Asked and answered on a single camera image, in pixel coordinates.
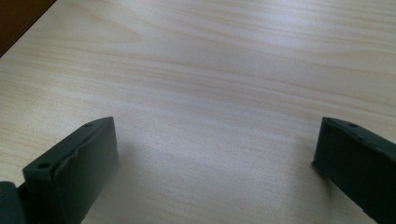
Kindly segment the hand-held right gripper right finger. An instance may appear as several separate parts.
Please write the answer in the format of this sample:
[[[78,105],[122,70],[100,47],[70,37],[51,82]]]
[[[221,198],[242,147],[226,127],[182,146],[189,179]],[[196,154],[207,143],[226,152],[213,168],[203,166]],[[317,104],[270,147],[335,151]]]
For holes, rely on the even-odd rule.
[[[312,165],[378,224],[396,224],[396,144],[340,119],[323,118]]]

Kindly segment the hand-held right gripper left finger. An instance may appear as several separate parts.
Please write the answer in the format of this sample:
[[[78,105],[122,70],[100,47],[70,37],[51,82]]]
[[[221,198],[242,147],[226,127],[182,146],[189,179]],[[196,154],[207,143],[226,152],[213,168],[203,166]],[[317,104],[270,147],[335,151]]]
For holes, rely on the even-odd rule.
[[[80,224],[120,165],[114,119],[86,123],[22,169],[29,224]]]

